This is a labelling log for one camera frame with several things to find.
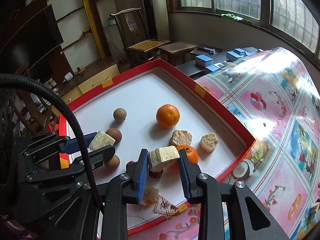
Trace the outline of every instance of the tablecloth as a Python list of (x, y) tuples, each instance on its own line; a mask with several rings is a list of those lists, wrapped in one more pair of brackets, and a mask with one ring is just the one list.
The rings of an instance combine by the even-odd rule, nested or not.
[[(196, 82), (256, 138), (224, 182), (244, 181), (289, 238), (302, 239), (320, 220), (320, 96), (301, 60), (275, 48), (241, 58)], [(247, 172), (239, 178), (244, 167)], [(224, 204), (223, 211), (228, 239)], [(200, 205), (192, 205), (129, 239), (197, 239), (199, 217)]]

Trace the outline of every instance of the mandarin orange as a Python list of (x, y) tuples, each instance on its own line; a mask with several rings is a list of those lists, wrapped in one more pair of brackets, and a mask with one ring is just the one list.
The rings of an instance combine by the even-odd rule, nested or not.
[[(193, 147), (191, 147), (188, 144), (179, 145), (179, 146), (176, 147), (176, 149), (178, 151), (179, 150), (185, 150), (189, 162), (198, 164), (198, 153), (197, 153), (196, 149), (194, 149)], [(176, 169), (176, 170), (179, 170), (177, 163), (171, 165), (171, 167)]]
[(159, 125), (171, 128), (178, 123), (180, 113), (173, 105), (163, 105), (158, 109), (156, 119)]

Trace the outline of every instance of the brown ball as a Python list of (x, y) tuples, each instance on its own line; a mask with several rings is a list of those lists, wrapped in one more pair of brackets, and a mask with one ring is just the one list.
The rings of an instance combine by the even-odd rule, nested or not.
[(104, 163), (104, 165), (111, 170), (115, 170), (120, 165), (120, 159), (117, 155), (113, 155), (112, 159), (107, 163)]
[(110, 128), (106, 131), (106, 134), (110, 135), (116, 140), (116, 143), (120, 142), (122, 139), (122, 134), (117, 128)]
[(127, 112), (123, 108), (118, 108), (113, 112), (113, 118), (117, 122), (122, 122), (127, 117)]

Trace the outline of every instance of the television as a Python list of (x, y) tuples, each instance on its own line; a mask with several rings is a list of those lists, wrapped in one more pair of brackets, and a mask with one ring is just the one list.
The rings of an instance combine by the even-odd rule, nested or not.
[(0, 72), (14, 73), (27, 63), (30, 69), (62, 43), (49, 5), (28, 20), (0, 51)]

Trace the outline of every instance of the green cloth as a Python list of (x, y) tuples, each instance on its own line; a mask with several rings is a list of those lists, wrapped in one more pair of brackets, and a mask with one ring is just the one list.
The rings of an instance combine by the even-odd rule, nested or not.
[(237, 21), (237, 22), (243, 19), (243, 18), (241, 18), (241, 17), (239, 17), (239, 16), (235, 16), (234, 14), (230, 14), (230, 13), (228, 13), (228, 14), (221, 14), (221, 17), (222, 17), (222, 18), (229, 18), (229, 19), (234, 20), (234, 21)]

